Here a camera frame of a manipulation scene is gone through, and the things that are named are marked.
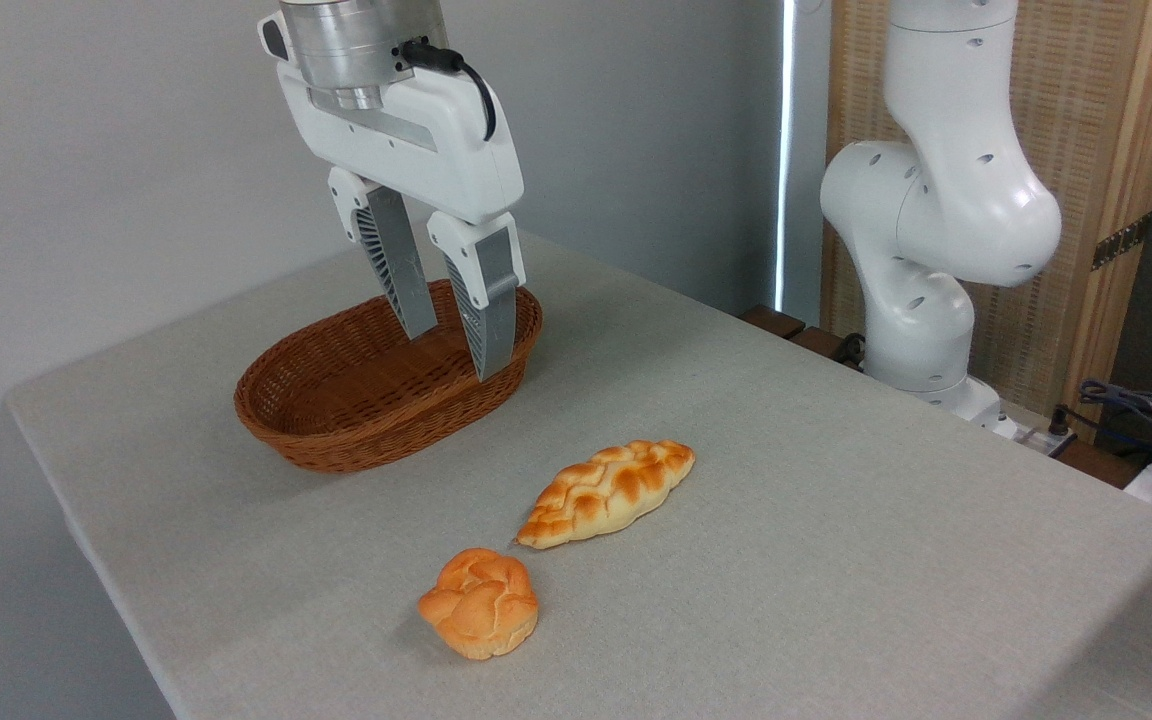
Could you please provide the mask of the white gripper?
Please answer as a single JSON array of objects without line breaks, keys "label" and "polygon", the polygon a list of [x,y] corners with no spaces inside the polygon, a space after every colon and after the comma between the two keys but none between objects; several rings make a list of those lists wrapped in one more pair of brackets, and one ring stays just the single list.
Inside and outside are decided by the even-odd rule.
[{"label": "white gripper", "polygon": [[406,44],[447,45],[444,15],[275,12],[262,18],[260,38],[308,149],[335,165],[340,223],[410,340],[435,327],[435,309],[401,194],[440,210],[430,238],[444,251],[477,378],[488,381],[511,359],[516,290],[526,282],[506,211],[524,181],[505,113],[486,108],[483,88],[403,54]]}]

